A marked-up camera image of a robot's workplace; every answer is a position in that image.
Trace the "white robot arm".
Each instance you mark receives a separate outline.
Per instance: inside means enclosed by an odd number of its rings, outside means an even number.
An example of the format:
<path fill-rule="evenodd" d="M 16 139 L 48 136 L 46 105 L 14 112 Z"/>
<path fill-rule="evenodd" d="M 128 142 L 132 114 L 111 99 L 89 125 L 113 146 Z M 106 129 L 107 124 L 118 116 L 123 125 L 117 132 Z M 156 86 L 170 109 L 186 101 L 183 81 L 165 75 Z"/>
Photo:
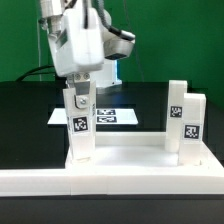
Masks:
<path fill-rule="evenodd" d="M 104 61 L 131 54 L 135 35 L 111 25 L 104 0 L 38 0 L 57 75 L 74 90 L 76 106 L 90 104 L 90 74 Z"/>

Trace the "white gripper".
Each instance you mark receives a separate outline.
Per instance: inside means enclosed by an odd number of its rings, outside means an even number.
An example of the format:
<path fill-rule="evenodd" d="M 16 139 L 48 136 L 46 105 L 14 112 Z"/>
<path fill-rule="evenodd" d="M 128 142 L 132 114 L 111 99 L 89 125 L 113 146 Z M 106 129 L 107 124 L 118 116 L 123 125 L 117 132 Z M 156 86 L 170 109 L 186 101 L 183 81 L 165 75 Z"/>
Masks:
<path fill-rule="evenodd" d="M 94 8 L 88 9 L 88 28 L 85 29 L 83 9 L 67 9 L 62 16 L 61 29 L 57 38 L 48 36 L 54 67 L 59 77 L 69 75 L 67 86 L 74 89 L 75 106 L 87 108 L 90 74 L 86 72 L 100 70 L 104 62 L 98 14 Z"/>

